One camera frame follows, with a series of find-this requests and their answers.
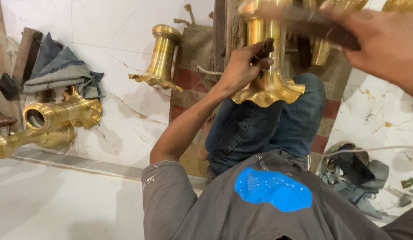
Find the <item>wooden board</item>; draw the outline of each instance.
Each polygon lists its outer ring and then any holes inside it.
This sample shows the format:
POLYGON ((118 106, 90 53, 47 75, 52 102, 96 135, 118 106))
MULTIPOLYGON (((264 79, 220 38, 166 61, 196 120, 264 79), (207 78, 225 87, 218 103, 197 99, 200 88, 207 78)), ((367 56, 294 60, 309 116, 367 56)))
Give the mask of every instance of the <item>wooden board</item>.
MULTIPOLYGON (((8 40, 5 35, 4 20, 0 1, 0 79, 3 73, 12 75, 12 62, 7 52, 8 40)), ((17 123, 11 126, 11 130, 19 132, 23 130, 22 115, 18 105, 18 100, 7 101, 0 91, 0 112, 8 117, 15 117, 17 123)))
POLYGON ((243 0, 227 0, 226 4, 226 58, 224 68, 230 60, 233 50, 246 45, 246 27, 239 16, 239 6, 243 0))
POLYGON ((226 57, 226 0, 215 0, 214 5, 214 71, 224 72, 226 57))

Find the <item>brass fitting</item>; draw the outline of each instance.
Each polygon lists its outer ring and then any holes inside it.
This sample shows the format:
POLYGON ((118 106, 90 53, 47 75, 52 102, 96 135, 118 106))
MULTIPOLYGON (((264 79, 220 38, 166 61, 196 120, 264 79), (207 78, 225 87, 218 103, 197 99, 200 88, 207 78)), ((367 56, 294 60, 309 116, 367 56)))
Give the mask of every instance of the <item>brass fitting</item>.
POLYGON ((60 122, 71 121, 74 127, 90 129, 102 117, 102 105, 98 99, 84 99, 76 86, 63 91, 63 100, 57 104, 33 102, 23 110, 27 128, 48 132, 60 122))
POLYGON ((26 144, 60 150, 70 145, 75 137, 75 130, 70 121, 56 125, 47 133, 28 129, 8 137, 0 135, 0 158, 11 156, 15 148, 26 144))
POLYGON ((387 0, 381 11, 413 13, 413 0, 387 0))
POLYGON ((182 92, 182 88, 174 84, 171 79, 175 47, 183 40, 180 32, 171 26, 159 24, 153 27, 152 35, 156 42, 149 67, 144 74, 128 74, 129 79, 146 82, 149 86, 160 85, 162 89, 171 88, 182 92))
MULTIPOLYGON (((283 79, 280 69, 283 67, 286 42, 286 28, 276 20, 267 20, 257 14, 259 4, 270 0, 245 0, 239 8, 241 17, 246 22, 246 44, 252 45, 266 38, 274 38, 274 52, 270 53, 274 63, 270 70, 264 71, 245 89, 237 92, 232 100, 238 104, 249 100, 260 107, 283 100, 293 103, 305 91, 305 85, 294 84, 292 79, 283 79)), ((292 3, 292 0, 273 0, 276 4, 292 3)))
MULTIPOLYGON (((334 7, 341 10, 359 11, 365 6, 368 0, 326 0, 325 2, 328 7, 334 7)), ((330 51, 331 43, 329 41, 324 39, 315 39, 312 51, 312 65, 325 65, 330 51)))

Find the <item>white tile floor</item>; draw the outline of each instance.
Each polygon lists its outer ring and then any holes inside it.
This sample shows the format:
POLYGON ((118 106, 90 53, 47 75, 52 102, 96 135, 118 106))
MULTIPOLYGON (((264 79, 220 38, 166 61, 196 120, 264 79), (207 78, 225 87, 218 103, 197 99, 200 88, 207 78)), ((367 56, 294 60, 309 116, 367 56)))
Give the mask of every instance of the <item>white tile floor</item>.
POLYGON ((144 239, 141 183, 0 159, 0 240, 144 239))

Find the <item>brass pipe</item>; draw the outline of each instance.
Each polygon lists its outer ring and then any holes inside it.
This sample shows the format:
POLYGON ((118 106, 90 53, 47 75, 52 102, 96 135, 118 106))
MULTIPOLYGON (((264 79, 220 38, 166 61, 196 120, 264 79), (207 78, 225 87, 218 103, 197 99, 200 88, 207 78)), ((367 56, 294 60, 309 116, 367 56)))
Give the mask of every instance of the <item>brass pipe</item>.
POLYGON ((98 99, 84 99, 76 86, 63 91, 63 100, 57 104, 33 102, 23 110, 27 128, 48 132, 60 122, 71 121, 75 127, 92 128, 102 116, 102 105, 98 99))
MULTIPOLYGON (((368 0, 328 0, 325 2, 326 5, 330 7, 335 7, 342 10, 359 11, 365 6, 368 0)), ((315 39, 312 51, 312 65, 325 65, 330 51, 331 43, 329 41, 324 39, 315 39)))
MULTIPOLYGON (((274 38, 275 50, 270 53, 274 63, 270 70, 264 71, 251 84, 237 92, 232 100, 238 104, 252 101, 260 107, 268 107, 272 103, 283 100, 293 103, 305 91, 305 85, 294 84, 292 79, 283 79, 280 69, 283 67, 285 55, 286 28, 278 21, 264 19, 257 15, 260 2, 270 0, 245 0, 239 8, 241 17, 246 22, 246 44, 252 45, 266 38, 274 38)), ((291 0, 273 0, 276 4, 291 3, 291 0)))
POLYGON ((75 137, 75 130, 70 121, 60 123, 46 133, 27 129, 8 137, 0 135, 0 158, 10 157, 15 148, 26 144, 60 150, 70 145, 75 137))
POLYGON ((182 92, 182 88, 174 84, 171 78, 175 47, 183 40, 180 32, 171 26, 159 24, 153 27, 152 35, 156 41, 149 67, 144 74, 128 74, 129 79, 182 92))
POLYGON ((387 0, 381 11, 413 13, 413 0, 387 0))

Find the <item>denim cloth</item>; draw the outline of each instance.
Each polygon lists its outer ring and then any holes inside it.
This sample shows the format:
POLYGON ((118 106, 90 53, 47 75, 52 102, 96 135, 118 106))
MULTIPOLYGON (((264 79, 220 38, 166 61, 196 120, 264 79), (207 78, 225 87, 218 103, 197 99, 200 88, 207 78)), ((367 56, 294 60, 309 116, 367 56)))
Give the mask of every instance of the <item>denim cloth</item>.
POLYGON ((306 90, 292 104, 277 101, 262 108, 251 101, 223 102, 205 141, 209 175, 217 176, 252 155, 274 149, 293 156, 310 154, 325 106, 325 89, 310 73, 296 76, 294 82, 304 84, 306 90))
POLYGON ((69 47, 61 50, 48 33, 40 46, 30 80, 23 85, 23 92, 32 94, 76 85, 85 99, 104 97, 99 87, 102 77, 103 73, 88 70, 86 63, 79 60, 69 47))

